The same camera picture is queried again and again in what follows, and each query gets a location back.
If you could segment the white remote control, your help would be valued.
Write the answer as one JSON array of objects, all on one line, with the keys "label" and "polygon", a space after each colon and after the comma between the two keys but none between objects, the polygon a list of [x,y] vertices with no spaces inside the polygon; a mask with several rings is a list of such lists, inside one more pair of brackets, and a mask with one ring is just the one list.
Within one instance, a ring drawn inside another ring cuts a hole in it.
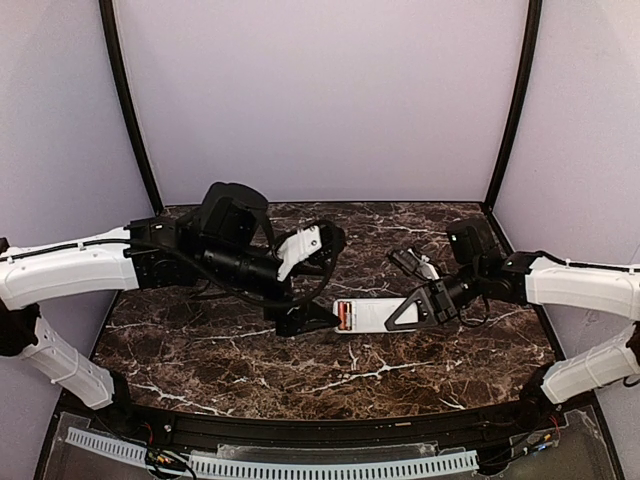
[{"label": "white remote control", "polygon": [[340,331],[337,327],[334,331],[338,334],[377,334],[393,333],[384,327],[385,320],[401,304],[404,298],[352,298],[338,299],[333,304],[333,313],[336,313],[336,303],[338,301],[352,303],[353,328],[351,331]]}]

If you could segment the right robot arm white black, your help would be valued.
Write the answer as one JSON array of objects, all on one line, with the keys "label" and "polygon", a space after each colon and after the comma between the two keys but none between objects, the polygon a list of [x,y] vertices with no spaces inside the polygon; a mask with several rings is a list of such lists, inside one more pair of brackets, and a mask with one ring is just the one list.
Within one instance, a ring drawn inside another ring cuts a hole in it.
[{"label": "right robot arm white black", "polygon": [[639,268],[559,259],[545,251],[500,252],[489,224],[479,218],[446,229],[459,270],[427,280],[386,319],[387,331],[401,331],[399,318],[416,307],[412,328],[460,318],[471,302],[498,300],[517,305],[562,305],[626,318],[618,335],[566,360],[539,368],[520,399],[539,408],[559,405],[582,393],[639,373]]}]

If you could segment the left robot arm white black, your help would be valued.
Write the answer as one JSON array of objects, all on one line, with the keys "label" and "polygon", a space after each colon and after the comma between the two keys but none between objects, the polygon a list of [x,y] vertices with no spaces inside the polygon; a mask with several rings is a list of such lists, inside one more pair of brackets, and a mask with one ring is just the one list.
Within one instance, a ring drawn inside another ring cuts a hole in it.
[{"label": "left robot arm white black", "polygon": [[345,246],[329,220],[276,235],[268,200],[237,183],[212,184],[202,203],[175,220],[137,220],[92,237],[42,247],[1,246],[1,353],[16,357],[95,411],[130,407],[126,379],[100,367],[58,335],[44,300],[94,291],[194,286],[205,280],[259,307],[291,337],[338,325],[317,293],[296,296],[292,281],[331,279]]}]

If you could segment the black curved front rail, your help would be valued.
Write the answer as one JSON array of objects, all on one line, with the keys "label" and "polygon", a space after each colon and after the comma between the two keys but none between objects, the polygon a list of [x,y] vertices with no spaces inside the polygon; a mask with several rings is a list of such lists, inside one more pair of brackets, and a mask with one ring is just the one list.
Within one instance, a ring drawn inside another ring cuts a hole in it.
[{"label": "black curved front rail", "polygon": [[564,427],[554,411],[537,420],[512,415],[510,402],[453,413],[378,420],[259,420],[189,414],[134,405],[127,413],[113,409],[82,413],[123,437],[149,440],[154,446],[213,451],[222,445],[292,448],[368,448],[427,443],[440,448],[506,448],[527,433]]}]

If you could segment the right black frame post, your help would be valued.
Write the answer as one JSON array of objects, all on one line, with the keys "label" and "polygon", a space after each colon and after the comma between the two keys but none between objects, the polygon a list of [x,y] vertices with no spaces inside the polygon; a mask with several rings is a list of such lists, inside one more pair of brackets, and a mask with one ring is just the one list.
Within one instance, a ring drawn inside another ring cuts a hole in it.
[{"label": "right black frame post", "polygon": [[514,81],[512,98],[483,206],[493,211],[506,175],[524,108],[541,23],[543,1],[530,0],[524,26],[522,46]]}]

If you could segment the black frame post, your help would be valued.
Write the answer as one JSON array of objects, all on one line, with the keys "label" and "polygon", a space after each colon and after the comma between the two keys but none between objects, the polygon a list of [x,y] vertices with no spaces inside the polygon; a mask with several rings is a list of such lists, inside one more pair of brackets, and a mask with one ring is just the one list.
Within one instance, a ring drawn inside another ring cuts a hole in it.
[{"label": "black frame post", "polygon": [[530,0],[524,26],[522,46],[514,81],[512,98],[483,206],[493,211],[506,175],[524,108],[541,23],[543,1]]},{"label": "black frame post", "polygon": [[120,41],[115,2],[98,1],[102,30],[111,68],[112,78],[120,105],[121,115],[127,131],[136,166],[152,211],[159,215],[164,210],[158,184],[144,143],[136,113],[131,88],[126,72],[123,49]]}]

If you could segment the left black frame post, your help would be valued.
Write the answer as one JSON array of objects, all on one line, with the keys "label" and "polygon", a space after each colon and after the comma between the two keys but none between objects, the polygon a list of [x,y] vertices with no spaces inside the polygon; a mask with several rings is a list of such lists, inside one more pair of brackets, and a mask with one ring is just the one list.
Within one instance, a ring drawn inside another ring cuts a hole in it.
[{"label": "left black frame post", "polygon": [[158,184],[144,143],[136,113],[131,88],[126,72],[123,49],[120,41],[115,2],[98,1],[102,30],[111,68],[112,78],[120,105],[121,115],[127,131],[136,166],[152,211],[159,215],[164,210]]}]

